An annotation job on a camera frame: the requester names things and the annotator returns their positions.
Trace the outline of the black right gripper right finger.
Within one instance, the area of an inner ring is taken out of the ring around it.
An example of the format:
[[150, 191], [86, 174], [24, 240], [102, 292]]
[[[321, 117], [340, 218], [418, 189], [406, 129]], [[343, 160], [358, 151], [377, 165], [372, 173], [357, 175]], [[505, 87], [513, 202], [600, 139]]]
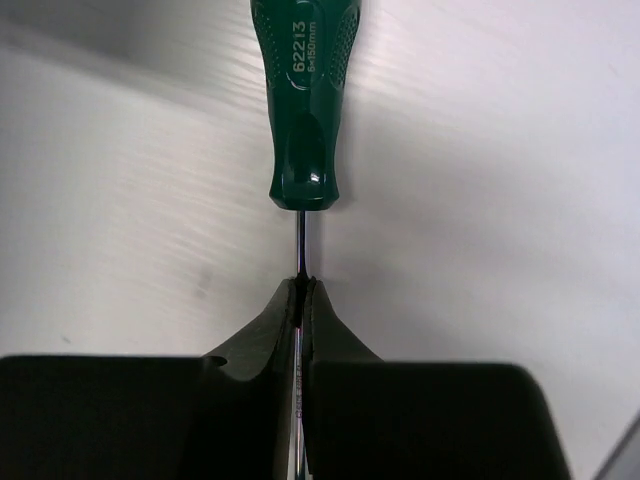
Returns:
[[316, 479], [566, 479], [545, 396], [509, 363], [383, 360], [307, 287], [302, 410]]

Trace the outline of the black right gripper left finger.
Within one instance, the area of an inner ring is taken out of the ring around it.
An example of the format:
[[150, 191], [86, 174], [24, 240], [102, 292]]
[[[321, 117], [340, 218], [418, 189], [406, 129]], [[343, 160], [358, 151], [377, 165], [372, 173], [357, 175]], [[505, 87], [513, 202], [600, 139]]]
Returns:
[[2, 477], [286, 478], [295, 301], [202, 356], [4, 357]]

